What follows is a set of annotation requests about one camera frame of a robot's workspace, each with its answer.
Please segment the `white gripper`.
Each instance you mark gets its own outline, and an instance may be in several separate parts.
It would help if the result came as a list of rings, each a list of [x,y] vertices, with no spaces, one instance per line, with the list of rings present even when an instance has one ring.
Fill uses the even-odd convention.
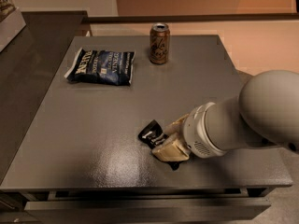
[[[206,112],[213,105],[215,103],[212,102],[200,105],[193,109],[189,115],[185,114],[168,124],[164,133],[153,140],[152,154],[164,162],[186,161],[191,152],[202,159],[223,156],[225,151],[220,150],[212,143],[206,131]],[[181,125],[187,146],[178,134]]]

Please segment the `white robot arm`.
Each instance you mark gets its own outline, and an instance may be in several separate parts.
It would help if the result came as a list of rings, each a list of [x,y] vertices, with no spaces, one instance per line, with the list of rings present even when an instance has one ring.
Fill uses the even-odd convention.
[[[233,98],[208,102],[173,122],[152,150],[160,161],[206,159],[236,149],[283,147],[299,152],[299,74],[273,70],[252,77]]]

